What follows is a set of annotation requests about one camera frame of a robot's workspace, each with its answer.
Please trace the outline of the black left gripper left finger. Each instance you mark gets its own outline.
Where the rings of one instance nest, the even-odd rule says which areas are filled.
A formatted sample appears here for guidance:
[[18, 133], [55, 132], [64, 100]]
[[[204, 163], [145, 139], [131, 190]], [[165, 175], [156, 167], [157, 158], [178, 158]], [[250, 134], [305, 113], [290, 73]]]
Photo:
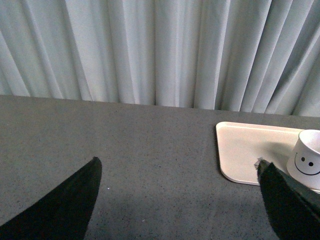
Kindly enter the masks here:
[[82, 240], [102, 177], [94, 157], [32, 206], [0, 227], [2, 240]]

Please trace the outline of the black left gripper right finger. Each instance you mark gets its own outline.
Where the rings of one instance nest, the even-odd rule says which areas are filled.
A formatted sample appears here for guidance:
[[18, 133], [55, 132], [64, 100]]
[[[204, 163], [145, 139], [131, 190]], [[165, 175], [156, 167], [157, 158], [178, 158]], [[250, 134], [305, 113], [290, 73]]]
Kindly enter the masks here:
[[257, 170], [269, 223], [281, 240], [320, 238], [320, 195], [259, 158]]

